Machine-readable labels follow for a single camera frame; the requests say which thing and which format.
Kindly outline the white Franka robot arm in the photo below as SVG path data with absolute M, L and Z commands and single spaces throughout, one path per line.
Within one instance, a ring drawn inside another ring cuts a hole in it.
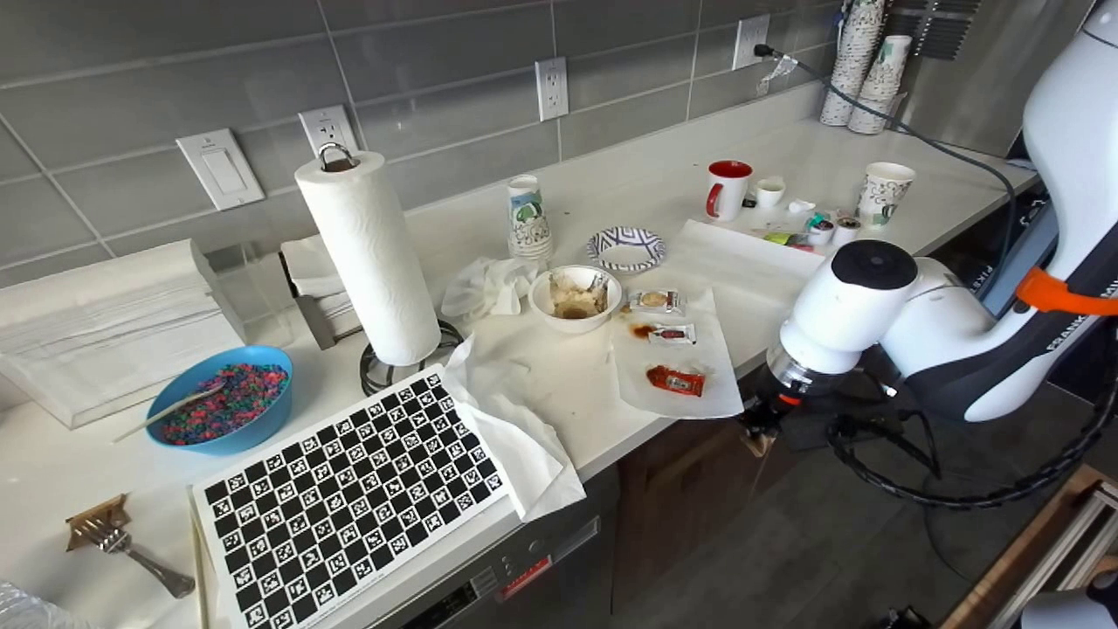
M 844 242 L 803 285 L 743 420 L 775 430 L 881 350 L 919 412 L 988 423 L 1034 399 L 1053 367 L 1118 316 L 1118 0 L 1102 0 L 1032 87 L 1025 146 L 1047 218 L 974 298 L 943 263 L 878 237 Z

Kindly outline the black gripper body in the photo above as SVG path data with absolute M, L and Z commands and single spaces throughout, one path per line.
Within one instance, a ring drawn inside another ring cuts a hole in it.
M 736 423 L 751 437 L 784 437 L 793 449 L 808 449 L 816 437 L 816 426 L 808 412 L 808 394 L 793 385 L 775 380 L 764 367 L 751 372 L 741 380 L 743 412 Z

